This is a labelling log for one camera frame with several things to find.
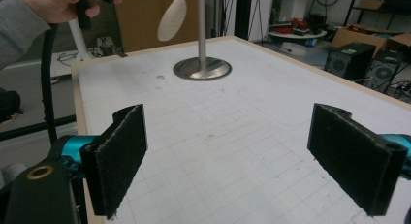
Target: gray sleeve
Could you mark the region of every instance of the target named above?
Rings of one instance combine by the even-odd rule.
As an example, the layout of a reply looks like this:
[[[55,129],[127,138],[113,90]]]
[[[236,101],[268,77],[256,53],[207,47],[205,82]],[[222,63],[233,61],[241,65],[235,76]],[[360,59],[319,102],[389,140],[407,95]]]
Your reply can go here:
[[[0,70],[23,56],[46,30],[48,24],[22,0],[0,1]]]

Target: white spoon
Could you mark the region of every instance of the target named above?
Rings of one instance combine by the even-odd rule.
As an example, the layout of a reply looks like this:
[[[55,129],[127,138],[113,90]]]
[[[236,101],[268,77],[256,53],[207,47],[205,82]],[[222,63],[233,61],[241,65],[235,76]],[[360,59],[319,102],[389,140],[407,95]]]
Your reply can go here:
[[[185,0],[173,0],[161,18],[157,38],[162,42],[171,39],[179,30],[187,13]]]

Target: person's hand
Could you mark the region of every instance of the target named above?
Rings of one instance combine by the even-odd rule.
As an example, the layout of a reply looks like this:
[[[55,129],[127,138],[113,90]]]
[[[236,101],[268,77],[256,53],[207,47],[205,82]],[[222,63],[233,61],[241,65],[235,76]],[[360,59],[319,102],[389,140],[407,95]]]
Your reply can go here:
[[[23,0],[40,18],[47,23],[67,22],[76,18],[76,3],[79,0]],[[90,0],[90,8],[85,11],[89,17],[94,17],[100,12],[100,7]]]

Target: table surface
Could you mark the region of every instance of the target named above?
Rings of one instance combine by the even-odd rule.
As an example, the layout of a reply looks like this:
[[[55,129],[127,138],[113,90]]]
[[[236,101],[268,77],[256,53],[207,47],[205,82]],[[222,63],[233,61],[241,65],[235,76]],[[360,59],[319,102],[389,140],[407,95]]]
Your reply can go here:
[[[411,108],[235,37],[207,56],[233,71],[182,80],[173,66],[197,43],[81,62],[73,68],[81,134],[143,104],[148,152],[109,223],[403,223],[411,182],[399,178],[388,213],[368,217],[307,149],[314,103],[342,108],[377,134],[407,133]]]

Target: pole base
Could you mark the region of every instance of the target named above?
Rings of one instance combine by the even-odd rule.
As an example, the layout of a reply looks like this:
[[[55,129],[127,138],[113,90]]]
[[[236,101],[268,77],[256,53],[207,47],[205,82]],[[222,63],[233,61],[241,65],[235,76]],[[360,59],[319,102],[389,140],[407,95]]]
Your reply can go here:
[[[185,80],[218,80],[232,72],[232,66],[221,59],[206,57],[201,63],[199,57],[189,58],[175,64],[174,73]]]

